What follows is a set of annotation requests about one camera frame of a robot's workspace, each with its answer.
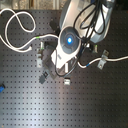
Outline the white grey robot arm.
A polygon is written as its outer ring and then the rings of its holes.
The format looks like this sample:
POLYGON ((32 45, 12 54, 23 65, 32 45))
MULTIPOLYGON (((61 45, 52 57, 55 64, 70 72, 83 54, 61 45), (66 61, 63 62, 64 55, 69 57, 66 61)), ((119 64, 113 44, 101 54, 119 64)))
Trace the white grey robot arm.
POLYGON ((59 77, 67 77, 75 69, 89 42, 98 43, 106 37, 114 4, 115 0, 67 0, 51 54, 59 77))

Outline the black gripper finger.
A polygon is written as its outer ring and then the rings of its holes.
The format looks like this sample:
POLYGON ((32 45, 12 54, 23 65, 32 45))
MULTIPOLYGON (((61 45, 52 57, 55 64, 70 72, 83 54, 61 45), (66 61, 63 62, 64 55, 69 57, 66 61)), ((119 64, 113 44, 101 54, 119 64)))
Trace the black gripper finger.
POLYGON ((43 73, 39 77, 39 83, 44 83, 48 77, 49 77, 49 71, 46 69, 43 71, 43 73))

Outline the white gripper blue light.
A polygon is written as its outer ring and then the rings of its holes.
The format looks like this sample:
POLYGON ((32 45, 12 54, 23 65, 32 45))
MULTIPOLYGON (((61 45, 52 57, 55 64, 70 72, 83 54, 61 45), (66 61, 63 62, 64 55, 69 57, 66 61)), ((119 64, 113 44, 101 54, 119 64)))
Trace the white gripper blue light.
POLYGON ((65 27, 60 32, 57 47, 51 55, 53 64, 61 69, 66 62, 77 55, 80 46, 77 30, 73 27, 65 27))

